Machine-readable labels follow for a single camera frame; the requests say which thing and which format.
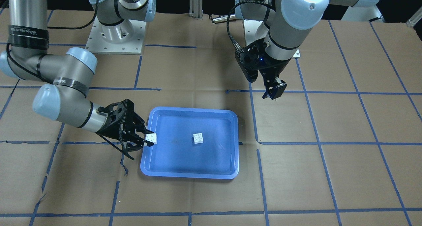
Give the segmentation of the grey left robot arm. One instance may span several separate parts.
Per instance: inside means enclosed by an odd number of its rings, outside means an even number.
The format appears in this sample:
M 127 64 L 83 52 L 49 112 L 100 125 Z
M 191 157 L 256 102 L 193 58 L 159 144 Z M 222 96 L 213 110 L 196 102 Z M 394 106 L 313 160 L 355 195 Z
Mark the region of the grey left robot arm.
M 234 25 L 242 28 L 246 20 L 259 21 L 252 31 L 252 41 L 243 44 L 235 39 L 226 20 L 206 25 L 186 14 L 160 11 L 148 32 L 163 39 L 162 47 L 149 47 L 143 57 L 144 67 L 154 72 L 142 81 L 157 79 L 158 72 L 184 87 L 194 80 L 193 68 L 199 70 L 196 82 L 211 78 L 220 68 L 225 83 L 244 77 L 253 83 L 263 77 L 263 98 L 279 98 L 287 87 L 281 72 L 293 59 L 297 49 L 311 30 L 323 18 L 330 5 L 370 7 L 379 0 L 235 0 L 229 15 L 235 16 Z

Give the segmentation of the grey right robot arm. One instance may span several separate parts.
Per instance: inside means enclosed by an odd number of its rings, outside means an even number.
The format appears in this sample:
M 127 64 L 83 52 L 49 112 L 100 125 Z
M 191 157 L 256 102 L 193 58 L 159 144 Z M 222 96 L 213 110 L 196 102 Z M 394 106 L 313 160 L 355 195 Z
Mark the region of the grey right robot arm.
M 86 97 L 97 58 L 84 48 L 72 47 L 65 55 L 48 54 L 47 0 L 9 0 L 7 48 L 1 53 L 1 70 L 10 77 L 42 81 L 33 100 L 37 114 L 78 127 L 108 141 L 120 142 L 118 151 L 129 152 L 154 145 L 138 133 L 153 134 L 125 99 L 106 107 Z

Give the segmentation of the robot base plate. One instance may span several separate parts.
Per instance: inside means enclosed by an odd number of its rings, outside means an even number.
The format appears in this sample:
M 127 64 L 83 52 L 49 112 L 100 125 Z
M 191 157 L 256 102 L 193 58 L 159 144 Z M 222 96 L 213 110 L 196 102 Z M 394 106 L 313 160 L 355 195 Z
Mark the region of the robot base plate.
M 144 21 L 124 20 L 119 25 L 106 26 L 95 19 L 85 48 L 93 54 L 141 55 L 146 28 Z
M 268 35 L 269 29 L 262 21 L 244 20 L 245 44 L 249 45 L 254 41 L 264 38 L 264 42 L 269 42 L 270 46 L 265 48 L 265 53 L 276 60 L 289 60 L 290 58 L 301 58 L 299 49 L 284 49 L 273 44 Z

